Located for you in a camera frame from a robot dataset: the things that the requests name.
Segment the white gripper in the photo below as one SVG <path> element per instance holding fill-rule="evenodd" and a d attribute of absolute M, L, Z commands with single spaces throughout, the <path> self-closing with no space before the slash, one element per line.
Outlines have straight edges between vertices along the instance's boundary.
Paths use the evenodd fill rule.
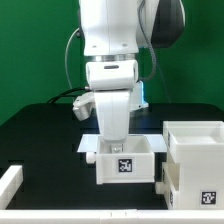
<path fill-rule="evenodd" d="M 113 154 L 122 153 L 128 135 L 130 115 L 129 91 L 94 93 L 100 135 L 110 145 Z"/>

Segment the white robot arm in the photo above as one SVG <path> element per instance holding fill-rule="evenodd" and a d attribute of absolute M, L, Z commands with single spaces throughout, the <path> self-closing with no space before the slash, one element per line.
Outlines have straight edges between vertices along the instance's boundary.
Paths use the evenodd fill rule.
<path fill-rule="evenodd" d="M 100 144 L 121 152 L 141 85 L 136 55 L 143 47 L 169 47 L 181 36 L 184 6 L 181 0 L 79 0 L 79 6 Z"/>

